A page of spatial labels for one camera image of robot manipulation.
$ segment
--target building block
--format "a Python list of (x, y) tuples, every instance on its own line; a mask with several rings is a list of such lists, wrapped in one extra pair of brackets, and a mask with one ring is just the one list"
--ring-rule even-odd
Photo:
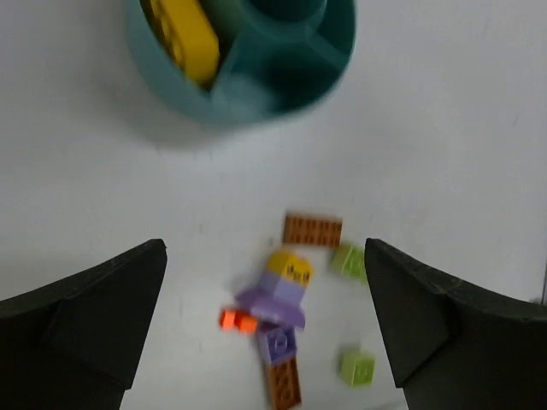
[(219, 320), (223, 331), (238, 329), (240, 333), (253, 335), (258, 327), (258, 319), (243, 310), (224, 309)]
[(342, 220), (336, 217), (288, 214), (283, 243), (307, 244), (336, 248), (340, 244)]
[(238, 327), (240, 333), (254, 335), (258, 327), (258, 319), (246, 312), (238, 311), (236, 313), (235, 325)]
[(150, 25), (174, 63), (198, 85), (215, 78), (219, 40), (198, 0), (149, 0)]
[(308, 260), (287, 249), (273, 252), (266, 269), (302, 286), (308, 286), (309, 281), (314, 277), (314, 268)]
[(302, 404), (296, 356), (277, 366), (265, 366), (265, 371), (273, 410), (290, 410)]
[(299, 306), (291, 305), (271, 297), (256, 287), (236, 295), (239, 306), (255, 318), (278, 325), (295, 326), (303, 329), (306, 325), (304, 313)]
[(257, 333), (262, 359), (270, 366), (289, 360), (297, 353), (297, 338), (294, 327), (261, 325)]
[(306, 293), (304, 286), (295, 284), (270, 271), (262, 273), (257, 287), (268, 293), (271, 297), (290, 303), (291, 305), (300, 304)]
[(351, 387), (366, 386), (373, 382), (376, 359), (368, 352), (358, 350), (342, 354), (340, 377)]
[(331, 269), (363, 283), (368, 283), (365, 270), (365, 249), (341, 243), (331, 261)]
[(223, 331), (231, 331), (236, 323), (236, 311), (223, 309), (221, 312), (221, 318), (219, 320), (219, 325)]

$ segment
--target light green lego brick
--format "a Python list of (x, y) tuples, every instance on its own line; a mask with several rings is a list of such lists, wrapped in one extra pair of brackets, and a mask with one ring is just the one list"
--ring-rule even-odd
[(351, 255), (352, 245), (341, 243), (334, 252), (334, 257), (331, 261), (331, 269), (336, 272), (344, 272), (344, 267), (348, 257)]
[(376, 359), (369, 352), (350, 351), (342, 354), (340, 377), (351, 387), (373, 382)]
[(368, 283), (365, 270), (365, 249), (349, 243), (342, 243), (334, 253), (331, 269), (344, 276)]

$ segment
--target brown lego plate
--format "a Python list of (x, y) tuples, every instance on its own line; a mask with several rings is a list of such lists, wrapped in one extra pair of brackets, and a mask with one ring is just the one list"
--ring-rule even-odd
[(273, 410), (289, 410), (302, 404), (297, 358), (277, 366), (265, 366)]
[(283, 243), (337, 248), (342, 234), (342, 219), (332, 216), (287, 214)]

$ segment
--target lavender lego brick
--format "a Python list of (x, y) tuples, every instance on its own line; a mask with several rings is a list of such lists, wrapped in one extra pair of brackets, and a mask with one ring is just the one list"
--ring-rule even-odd
[(266, 323), (261, 325), (257, 337), (262, 359), (270, 366), (277, 366), (297, 353), (294, 327)]
[(304, 298), (304, 293), (306, 293), (305, 287), (270, 271), (266, 271), (261, 275), (257, 287), (264, 290), (271, 297), (291, 305), (299, 305)]
[(299, 329), (303, 329), (306, 325), (304, 313), (299, 306), (274, 299), (256, 287), (238, 294), (236, 301), (242, 309), (258, 319), (279, 325), (295, 326)]

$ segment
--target teal container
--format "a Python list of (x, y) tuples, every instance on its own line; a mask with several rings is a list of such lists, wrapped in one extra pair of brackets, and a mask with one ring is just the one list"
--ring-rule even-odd
[(355, 43), (354, 0), (202, 0), (227, 49), (204, 90), (171, 61), (140, 1), (124, 1), (129, 50), (149, 87), (209, 124), (271, 120), (316, 103), (342, 76)]

